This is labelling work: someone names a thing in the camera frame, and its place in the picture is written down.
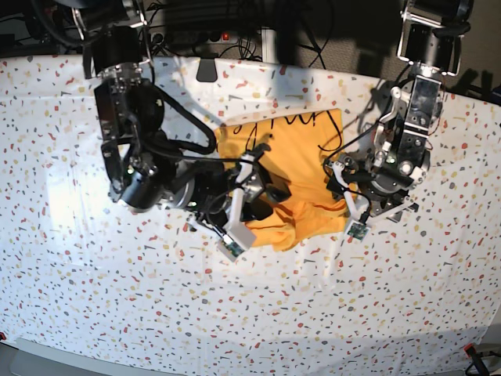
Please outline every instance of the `orange t-shirt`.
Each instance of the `orange t-shirt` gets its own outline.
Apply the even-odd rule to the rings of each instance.
[[[270,145],[272,150],[259,162],[288,182],[290,199],[273,205],[273,215],[267,219],[247,223],[257,236],[255,247],[272,244],[277,251],[287,251],[309,237],[344,229],[346,204],[333,199],[322,168],[323,160],[330,154],[326,150],[342,144],[340,133],[340,110],[280,117],[216,131],[218,152],[223,158],[238,158],[259,143]]]

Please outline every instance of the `speckled tablecloth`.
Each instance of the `speckled tablecloth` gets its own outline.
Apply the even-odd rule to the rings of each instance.
[[[420,212],[364,244],[342,234],[236,265],[180,211],[107,197],[79,57],[0,61],[0,331],[180,374],[426,374],[464,368],[501,302],[501,108],[447,96]],[[217,60],[158,60],[157,80],[213,128],[341,108],[354,137],[378,80]],[[172,111],[169,132],[192,129]],[[196,134],[190,133],[196,140]]]

